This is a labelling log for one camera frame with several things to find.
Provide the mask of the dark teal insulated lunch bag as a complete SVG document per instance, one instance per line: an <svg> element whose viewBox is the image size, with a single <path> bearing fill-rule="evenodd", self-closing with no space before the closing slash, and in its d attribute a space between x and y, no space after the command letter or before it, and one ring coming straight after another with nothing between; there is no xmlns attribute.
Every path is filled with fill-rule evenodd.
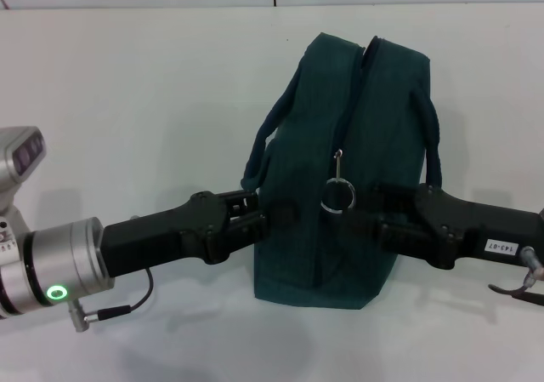
<svg viewBox="0 0 544 382"><path fill-rule="evenodd" d="M351 231L377 184L442 182L430 61L374 37L366 47L325 33L306 48L257 132L241 186L277 221L254 248L256 298L281 305L358 310L383 288L396 260ZM286 205L299 220L283 226Z"/></svg>

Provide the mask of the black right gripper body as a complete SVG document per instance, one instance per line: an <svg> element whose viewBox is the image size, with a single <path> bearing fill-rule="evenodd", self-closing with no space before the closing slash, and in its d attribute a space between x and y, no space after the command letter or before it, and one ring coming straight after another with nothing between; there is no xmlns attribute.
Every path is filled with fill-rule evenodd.
<svg viewBox="0 0 544 382"><path fill-rule="evenodd" d="M469 202L421 184L415 208L430 235L425 260L451 270L458 259L482 259L522 266L526 247L544 264L544 218L534 212Z"/></svg>

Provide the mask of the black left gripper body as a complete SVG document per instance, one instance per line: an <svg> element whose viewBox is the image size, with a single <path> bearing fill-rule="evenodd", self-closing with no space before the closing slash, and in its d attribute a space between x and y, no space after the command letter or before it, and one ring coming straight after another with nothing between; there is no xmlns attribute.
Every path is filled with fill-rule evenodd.
<svg viewBox="0 0 544 382"><path fill-rule="evenodd" d="M104 228L101 254L110 277L196 258L209 265L226 261L226 201L210 191L185 204Z"/></svg>

